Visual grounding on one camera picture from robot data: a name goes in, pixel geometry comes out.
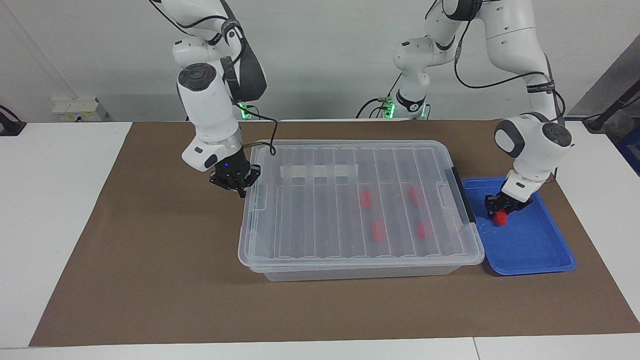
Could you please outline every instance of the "white table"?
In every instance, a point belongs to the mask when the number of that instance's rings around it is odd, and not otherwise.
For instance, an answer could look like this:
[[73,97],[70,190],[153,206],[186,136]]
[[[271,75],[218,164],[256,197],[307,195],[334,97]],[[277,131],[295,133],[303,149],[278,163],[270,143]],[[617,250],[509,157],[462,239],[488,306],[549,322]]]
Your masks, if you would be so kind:
[[[0,359],[640,358],[640,334],[26,348],[130,126],[30,124],[0,138]],[[640,317],[640,178],[604,135],[567,126],[576,146],[558,183]]]

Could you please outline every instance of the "blue tray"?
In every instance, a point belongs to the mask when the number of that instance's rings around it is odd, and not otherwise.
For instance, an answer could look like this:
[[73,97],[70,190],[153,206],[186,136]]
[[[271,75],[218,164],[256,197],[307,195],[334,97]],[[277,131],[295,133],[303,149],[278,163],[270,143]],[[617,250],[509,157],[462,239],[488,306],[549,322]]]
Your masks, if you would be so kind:
[[575,269],[575,257],[538,193],[531,205],[509,214],[507,225],[497,226],[488,218],[484,196],[498,193],[503,182],[503,177],[463,181],[491,267],[501,275]]

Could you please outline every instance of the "clear plastic storage box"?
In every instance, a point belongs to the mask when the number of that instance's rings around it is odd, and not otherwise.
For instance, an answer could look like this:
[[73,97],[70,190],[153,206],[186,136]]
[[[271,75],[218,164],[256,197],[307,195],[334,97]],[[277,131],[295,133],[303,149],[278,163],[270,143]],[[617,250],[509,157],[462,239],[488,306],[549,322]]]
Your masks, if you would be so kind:
[[445,275],[484,259],[447,148],[435,141],[281,140],[238,256],[271,281]]

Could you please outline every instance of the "brown table mat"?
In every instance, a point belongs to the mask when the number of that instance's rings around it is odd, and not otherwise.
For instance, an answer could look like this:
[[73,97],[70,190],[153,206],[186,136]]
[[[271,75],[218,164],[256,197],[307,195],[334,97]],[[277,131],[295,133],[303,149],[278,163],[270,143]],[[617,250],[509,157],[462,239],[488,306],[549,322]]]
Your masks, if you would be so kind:
[[[504,176],[513,162],[495,125],[290,122],[278,137],[433,139],[463,178]],[[271,124],[243,131],[254,141]],[[572,272],[499,277],[485,262],[439,277],[274,283],[237,259],[243,200],[182,162],[192,137],[191,124],[133,124],[31,346],[640,332],[557,184],[541,194]]]

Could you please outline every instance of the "white robotic arm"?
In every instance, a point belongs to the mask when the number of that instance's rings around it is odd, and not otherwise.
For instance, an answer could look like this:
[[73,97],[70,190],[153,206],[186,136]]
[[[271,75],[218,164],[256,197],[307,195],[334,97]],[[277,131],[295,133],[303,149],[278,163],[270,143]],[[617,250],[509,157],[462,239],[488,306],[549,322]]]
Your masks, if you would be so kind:
[[456,46],[456,32],[462,22],[473,19],[484,22],[491,63],[516,74],[507,81],[523,78],[531,101],[532,111],[503,120],[494,134],[496,144],[515,159],[501,191],[485,199],[489,216],[504,224],[509,213],[531,203],[531,195],[572,146],[557,105],[547,57],[538,44],[531,0],[436,1],[425,18],[426,37],[403,42],[394,56],[395,65],[403,73],[396,93],[396,114],[420,117],[429,86],[426,68],[431,66],[453,61],[456,77],[470,88],[506,82],[470,86],[460,79],[456,65],[462,40]]
[[251,165],[234,104],[254,101],[266,89],[266,80],[244,31],[225,0],[153,0],[163,6],[174,24],[190,37],[173,46],[175,61],[184,68],[177,89],[196,136],[182,159],[205,172],[210,181],[241,197],[260,176]]

